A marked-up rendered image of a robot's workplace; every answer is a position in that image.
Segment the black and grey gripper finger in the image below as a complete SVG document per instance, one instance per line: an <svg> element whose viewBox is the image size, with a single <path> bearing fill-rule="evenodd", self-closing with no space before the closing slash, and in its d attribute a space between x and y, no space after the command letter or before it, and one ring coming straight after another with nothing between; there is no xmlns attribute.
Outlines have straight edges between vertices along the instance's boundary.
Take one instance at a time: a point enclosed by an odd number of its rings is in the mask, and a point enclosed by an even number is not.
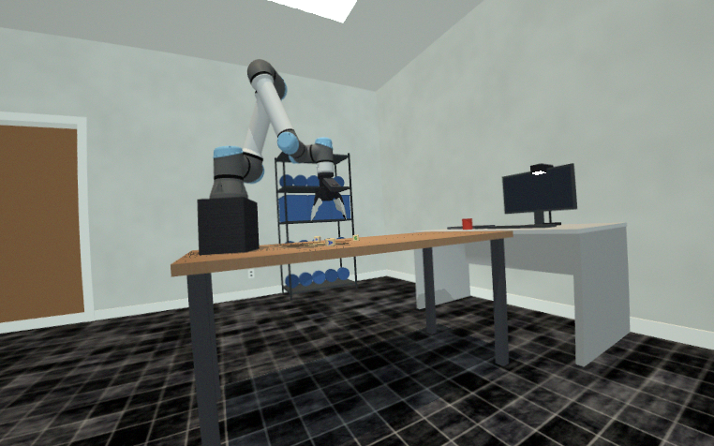
<svg viewBox="0 0 714 446"><path fill-rule="evenodd" d="M345 211L345 206L344 206L344 202L343 202L342 196L341 196L338 192L336 192L336 193L337 193L337 195L336 195L336 197L335 197L334 203L336 203L337 205L335 205L335 208L336 208L338 211L342 212L342 216L343 216L345 219L347 219L346 211Z"/></svg>
<svg viewBox="0 0 714 446"><path fill-rule="evenodd" d="M314 205L313 205L312 213L311 213L311 221L316 216L316 212L318 211L318 208L320 205L322 205L321 190L319 191L318 194L316 194L315 199L314 199Z"/></svg>

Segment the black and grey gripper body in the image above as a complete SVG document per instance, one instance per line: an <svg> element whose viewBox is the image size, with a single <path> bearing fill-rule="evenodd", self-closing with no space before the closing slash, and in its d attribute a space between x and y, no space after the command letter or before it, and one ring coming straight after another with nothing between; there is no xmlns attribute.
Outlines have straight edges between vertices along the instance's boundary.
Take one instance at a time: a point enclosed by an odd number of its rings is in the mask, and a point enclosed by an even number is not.
<svg viewBox="0 0 714 446"><path fill-rule="evenodd" d="M315 196L321 190L321 200L322 201L333 201L336 197L336 192L331 192L326 185L322 182L323 177L334 177L333 172L320 172L318 173L318 179L320 179L320 187L315 189ZM322 187L323 186L323 187Z"/></svg>

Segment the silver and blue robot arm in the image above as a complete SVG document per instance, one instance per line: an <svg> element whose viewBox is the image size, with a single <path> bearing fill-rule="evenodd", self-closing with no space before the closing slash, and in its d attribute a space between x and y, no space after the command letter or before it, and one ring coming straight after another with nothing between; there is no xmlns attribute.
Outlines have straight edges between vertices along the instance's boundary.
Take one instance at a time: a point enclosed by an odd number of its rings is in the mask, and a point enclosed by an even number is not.
<svg viewBox="0 0 714 446"><path fill-rule="evenodd" d="M289 155L291 163L317 161L317 173L335 172L331 139L318 138L315 144L310 145L298 141L281 102L287 94L287 85L272 65L265 60L254 60L247 68L247 77L256 90L257 101L244 148L220 146L214 150L214 184L210 199L248 198L244 181L246 184L256 184L264 175L261 152L270 122L277 136L278 147Z"/></svg>

